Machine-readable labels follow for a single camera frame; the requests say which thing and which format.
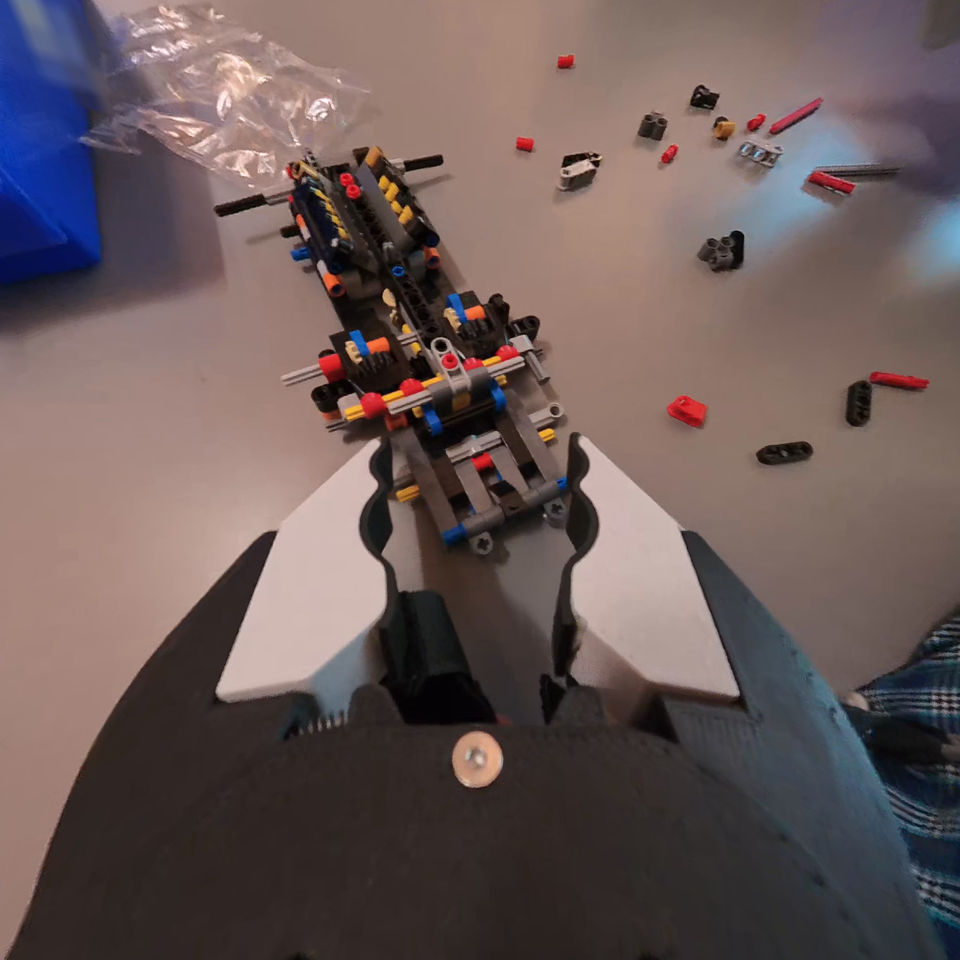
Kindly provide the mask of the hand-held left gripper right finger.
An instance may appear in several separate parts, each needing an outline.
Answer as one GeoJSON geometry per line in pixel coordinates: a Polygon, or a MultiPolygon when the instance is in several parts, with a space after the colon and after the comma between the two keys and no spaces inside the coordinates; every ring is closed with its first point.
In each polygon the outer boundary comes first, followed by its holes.
{"type": "Polygon", "coordinates": [[[682,526],[596,444],[568,444],[565,531],[551,634],[554,675],[599,695],[615,724],[655,697],[709,705],[740,690],[682,526]]]}

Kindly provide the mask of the person's plaid shirt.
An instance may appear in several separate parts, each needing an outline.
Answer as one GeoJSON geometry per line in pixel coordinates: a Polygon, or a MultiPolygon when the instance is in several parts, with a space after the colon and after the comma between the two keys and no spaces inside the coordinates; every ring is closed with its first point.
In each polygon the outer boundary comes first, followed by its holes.
{"type": "Polygon", "coordinates": [[[904,665],[841,697],[904,838],[918,896],[959,957],[959,612],[904,665]]]}

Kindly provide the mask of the clear plastic bag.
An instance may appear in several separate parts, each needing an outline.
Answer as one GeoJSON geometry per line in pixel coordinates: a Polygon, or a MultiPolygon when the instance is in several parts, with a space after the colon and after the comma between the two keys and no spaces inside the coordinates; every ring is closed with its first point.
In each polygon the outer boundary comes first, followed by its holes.
{"type": "Polygon", "coordinates": [[[78,141],[138,155],[146,138],[252,193],[289,162],[339,156],[373,113],[371,90],[314,65],[209,4],[154,4],[109,18],[99,99],[78,141]]]}

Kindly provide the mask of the grey and black lego connector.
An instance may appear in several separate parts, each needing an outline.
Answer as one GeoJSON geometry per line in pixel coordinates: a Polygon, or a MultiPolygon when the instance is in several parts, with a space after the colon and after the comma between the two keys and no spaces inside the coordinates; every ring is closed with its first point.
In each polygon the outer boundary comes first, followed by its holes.
{"type": "Polygon", "coordinates": [[[714,273],[738,270],[745,260],[746,236],[733,230],[720,238],[707,238],[699,247],[696,258],[714,273]]]}

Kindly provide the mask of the blue plastic bin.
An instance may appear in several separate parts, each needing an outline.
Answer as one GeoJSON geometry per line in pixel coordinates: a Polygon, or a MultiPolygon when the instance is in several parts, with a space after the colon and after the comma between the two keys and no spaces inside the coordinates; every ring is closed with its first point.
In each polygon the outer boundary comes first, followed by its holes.
{"type": "Polygon", "coordinates": [[[1,3],[1,282],[102,258],[97,189],[83,141],[100,93],[89,2],[1,3]]]}

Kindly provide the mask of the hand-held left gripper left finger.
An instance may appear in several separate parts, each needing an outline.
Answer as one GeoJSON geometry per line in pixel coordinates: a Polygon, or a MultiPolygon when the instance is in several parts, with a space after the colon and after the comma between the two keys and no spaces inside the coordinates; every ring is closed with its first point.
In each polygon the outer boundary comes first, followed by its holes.
{"type": "Polygon", "coordinates": [[[347,706],[384,664],[377,635],[397,598],[382,554],[392,534],[387,439],[371,440],[280,524],[215,693],[287,693],[347,706]]]}

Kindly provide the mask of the black lego gear assembly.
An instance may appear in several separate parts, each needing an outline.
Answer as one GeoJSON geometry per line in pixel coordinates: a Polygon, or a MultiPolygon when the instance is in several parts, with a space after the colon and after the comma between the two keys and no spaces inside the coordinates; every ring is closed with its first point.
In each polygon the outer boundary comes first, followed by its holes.
{"type": "Polygon", "coordinates": [[[448,294],[444,301],[443,317],[452,333],[456,350],[467,359],[488,359],[518,335],[512,325],[510,305],[499,293],[492,294],[485,302],[481,302],[474,291],[448,294]],[[486,306],[487,319],[464,321],[464,308],[478,304],[486,306]]]}

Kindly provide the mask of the long red lego axle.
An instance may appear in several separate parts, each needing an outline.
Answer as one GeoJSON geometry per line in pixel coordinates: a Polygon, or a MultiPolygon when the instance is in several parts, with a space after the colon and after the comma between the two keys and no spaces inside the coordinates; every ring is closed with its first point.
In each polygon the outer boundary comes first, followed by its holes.
{"type": "Polygon", "coordinates": [[[786,115],[776,119],[770,126],[768,133],[771,137],[776,137],[785,131],[791,129],[797,124],[805,121],[811,115],[815,114],[823,105],[824,98],[819,97],[802,106],[799,106],[786,115]]]}

